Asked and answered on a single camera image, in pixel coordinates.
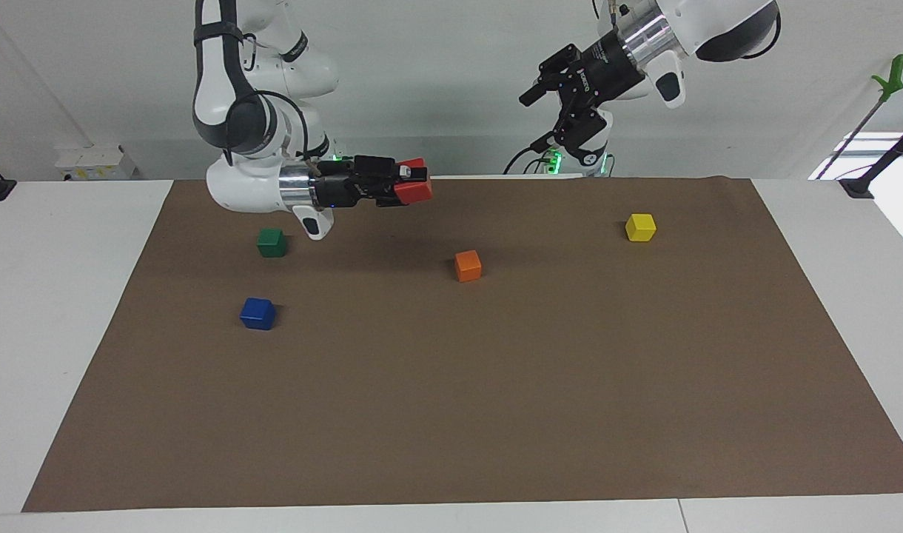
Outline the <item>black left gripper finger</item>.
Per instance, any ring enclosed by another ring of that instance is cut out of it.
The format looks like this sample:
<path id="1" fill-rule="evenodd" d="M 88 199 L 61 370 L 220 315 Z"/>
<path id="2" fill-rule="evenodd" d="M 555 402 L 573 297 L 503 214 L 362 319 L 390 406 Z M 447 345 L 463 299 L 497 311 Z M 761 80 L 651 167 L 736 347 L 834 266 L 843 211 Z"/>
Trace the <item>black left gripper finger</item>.
<path id="1" fill-rule="evenodd" d="M 575 44 L 567 44 L 539 65 L 539 75 L 529 89 L 523 92 L 518 101 L 523 106 L 531 106 L 547 93 L 559 92 L 568 84 L 573 84 L 574 74 L 569 73 L 571 67 L 580 58 L 580 50 Z"/>
<path id="2" fill-rule="evenodd" d="M 593 105 L 584 105 L 583 94 L 577 90 L 557 91 L 560 111 L 550 130 L 531 143 L 532 152 L 544 152 L 554 145 L 566 152 L 596 152 L 583 145 L 596 138 L 607 127 L 607 121 Z"/>

